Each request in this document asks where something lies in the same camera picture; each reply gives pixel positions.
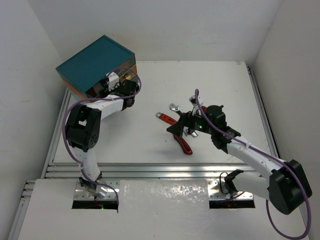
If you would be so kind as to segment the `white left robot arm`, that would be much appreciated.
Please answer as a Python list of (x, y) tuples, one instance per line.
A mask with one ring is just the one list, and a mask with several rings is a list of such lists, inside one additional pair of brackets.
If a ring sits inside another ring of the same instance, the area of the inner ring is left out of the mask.
[(101, 178), (94, 150), (100, 136), (101, 121), (132, 107), (139, 91), (137, 82), (125, 80), (117, 83), (105, 98), (90, 103), (75, 103), (64, 117), (62, 136), (66, 149), (80, 167), (80, 179), (93, 189), (100, 184)]

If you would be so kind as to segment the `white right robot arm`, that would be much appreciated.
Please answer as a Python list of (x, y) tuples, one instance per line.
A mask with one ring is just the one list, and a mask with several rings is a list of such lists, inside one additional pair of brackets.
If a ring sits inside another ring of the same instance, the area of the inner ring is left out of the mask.
[(302, 165), (296, 161), (272, 160), (262, 154), (239, 132), (227, 125), (222, 106), (210, 105), (189, 112), (181, 112), (175, 104), (170, 110), (179, 115), (177, 123), (167, 128), (169, 133), (181, 137), (185, 130), (209, 134), (213, 145), (251, 166), (256, 173), (249, 174), (236, 169), (224, 177), (220, 189), (224, 195), (233, 196), (237, 192), (250, 192), (270, 201), (281, 213), (289, 215), (298, 208), (305, 198), (312, 196), (312, 190)]

